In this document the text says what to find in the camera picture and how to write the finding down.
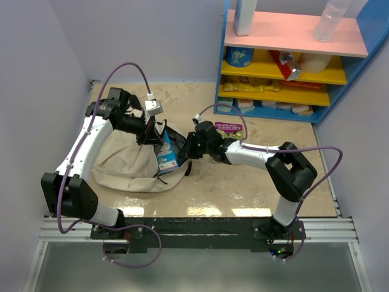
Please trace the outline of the light blue activity book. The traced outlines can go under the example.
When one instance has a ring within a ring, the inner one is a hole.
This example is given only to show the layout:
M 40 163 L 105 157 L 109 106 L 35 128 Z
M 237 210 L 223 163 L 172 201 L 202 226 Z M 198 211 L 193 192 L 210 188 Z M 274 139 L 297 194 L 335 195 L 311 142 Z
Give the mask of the light blue activity book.
M 177 157 L 167 131 L 165 132 L 164 143 L 157 153 L 156 158 L 158 175 L 172 172 L 178 168 Z

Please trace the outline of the beige student backpack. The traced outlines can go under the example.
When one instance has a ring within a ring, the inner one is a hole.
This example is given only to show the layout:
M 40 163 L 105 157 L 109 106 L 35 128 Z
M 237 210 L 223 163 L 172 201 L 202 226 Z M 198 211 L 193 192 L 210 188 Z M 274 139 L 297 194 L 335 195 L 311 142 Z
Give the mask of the beige student backpack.
M 165 131 L 177 154 L 186 138 L 174 125 Z M 136 136 L 114 130 L 103 144 L 92 168 L 92 177 L 101 186 L 132 193 L 159 193 L 174 188 L 191 173 L 189 159 L 172 172 L 158 175 L 156 155 L 161 146 L 138 145 Z

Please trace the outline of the colourful box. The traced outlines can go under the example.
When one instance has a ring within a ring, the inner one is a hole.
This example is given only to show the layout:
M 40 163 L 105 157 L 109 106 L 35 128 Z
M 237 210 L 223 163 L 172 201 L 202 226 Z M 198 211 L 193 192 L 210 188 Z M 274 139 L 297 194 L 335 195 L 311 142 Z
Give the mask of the colourful box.
M 223 138 L 233 138 L 240 140 L 243 138 L 243 126 L 238 123 L 225 123 L 225 122 L 215 122 L 215 128 L 217 132 Z

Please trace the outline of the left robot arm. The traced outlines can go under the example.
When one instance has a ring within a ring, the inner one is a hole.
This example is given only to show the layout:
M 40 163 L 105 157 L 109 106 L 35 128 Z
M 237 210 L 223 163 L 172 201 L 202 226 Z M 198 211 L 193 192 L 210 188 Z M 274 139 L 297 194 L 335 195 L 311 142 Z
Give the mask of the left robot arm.
M 110 88 L 107 98 L 99 97 L 87 107 L 69 154 L 53 173 L 44 173 L 41 178 L 49 212 L 56 216 L 62 234 L 71 230 L 63 227 L 63 216 L 99 225 L 111 238 L 125 234 L 123 212 L 100 202 L 88 179 L 98 153 L 115 130 L 133 134 L 139 145 L 162 145 L 167 123 L 155 118 L 162 111 L 152 93 L 142 105 L 135 95 L 121 88 Z

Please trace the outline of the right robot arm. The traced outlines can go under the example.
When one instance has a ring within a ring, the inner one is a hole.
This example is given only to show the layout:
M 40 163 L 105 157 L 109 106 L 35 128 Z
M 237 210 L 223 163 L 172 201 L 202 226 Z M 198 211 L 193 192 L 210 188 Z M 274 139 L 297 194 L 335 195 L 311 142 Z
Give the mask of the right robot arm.
M 268 172 L 280 199 L 269 222 L 261 232 L 284 239 L 292 232 L 292 223 L 303 195 L 317 177 L 314 166 L 298 151 L 285 142 L 280 147 L 260 150 L 259 146 L 244 143 L 234 137 L 222 137 L 210 121 L 197 124 L 189 132 L 178 156 L 201 159 L 209 155 L 214 161 L 228 165 L 245 165 Z

